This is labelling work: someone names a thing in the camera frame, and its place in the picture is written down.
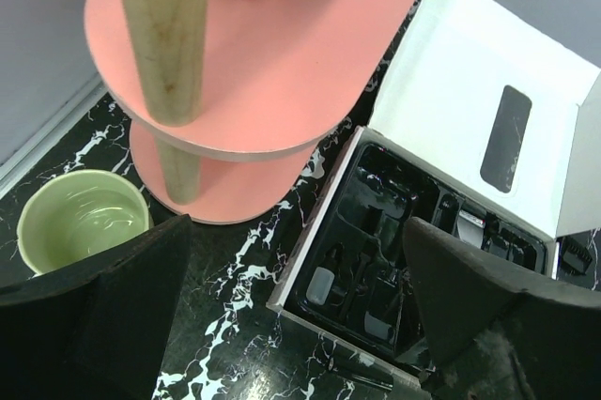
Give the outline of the black silver hair clipper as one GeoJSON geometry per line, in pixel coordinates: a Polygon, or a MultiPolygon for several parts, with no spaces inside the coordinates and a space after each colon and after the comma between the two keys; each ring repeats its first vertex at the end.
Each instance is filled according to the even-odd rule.
{"type": "Polygon", "coordinates": [[[458,213],[455,236],[460,240],[481,248],[484,240],[485,221],[461,209],[458,213]]]}

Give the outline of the small white oil bottle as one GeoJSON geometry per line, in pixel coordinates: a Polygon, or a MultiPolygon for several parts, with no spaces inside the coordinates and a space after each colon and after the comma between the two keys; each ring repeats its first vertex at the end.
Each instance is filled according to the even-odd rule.
{"type": "Polygon", "coordinates": [[[316,267],[306,290],[306,299],[318,306],[323,306],[331,291],[338,267],[338,256],[341,245],[334,244],[326,253],[322,262],[316,267]]]}

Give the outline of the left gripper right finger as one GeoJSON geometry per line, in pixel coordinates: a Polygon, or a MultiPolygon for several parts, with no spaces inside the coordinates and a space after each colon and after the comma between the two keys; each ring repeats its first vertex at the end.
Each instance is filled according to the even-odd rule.
{"type": "Polygon", "coordinates": [[[599,293],[524,269],[411,218],[403,249],[435,399],[597,399],[599,293]]]}

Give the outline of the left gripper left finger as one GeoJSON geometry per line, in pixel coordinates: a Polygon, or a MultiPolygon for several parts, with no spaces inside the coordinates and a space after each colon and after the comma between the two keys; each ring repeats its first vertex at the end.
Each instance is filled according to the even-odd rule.
{"type": "Polygon", "coordinates": [[[1,289],[4,399],[149,399],[192,249],[176,216],[1,289]]]}

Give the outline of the black comb attachment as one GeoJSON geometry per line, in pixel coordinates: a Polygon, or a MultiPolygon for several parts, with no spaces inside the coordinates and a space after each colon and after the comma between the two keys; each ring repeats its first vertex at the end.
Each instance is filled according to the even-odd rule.
{"type": "Polygon", "coordinates": [[[387,344],[394,343],[407,280],[407,269],[388,268],[378,274],[363,321],[367,334],[387,344]]]}

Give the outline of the black cleaning brush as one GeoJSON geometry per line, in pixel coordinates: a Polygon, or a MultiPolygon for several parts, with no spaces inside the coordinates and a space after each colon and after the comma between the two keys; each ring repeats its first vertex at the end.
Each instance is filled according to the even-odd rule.
{"type": "Polygon", "coordinates": [[[350,288],[349,288],[347,295],[345,297],[345,300],[343,302],[342,309],[338,316],[338,319],[341,322],[346,321],[348,310],[350,309],[350,306],[351,306],[352,302],[354,301],[354,298],[357,293],[358,285],[359,285],[360,281],[362,280],[364,271],[365,271],[367,265],[369,264],[370,260],[371,260],[371,256],[369,254],[367,254],[367,253],[360,254],[360,264],[353,276],[353,280],[351,282],[350,288]]]}

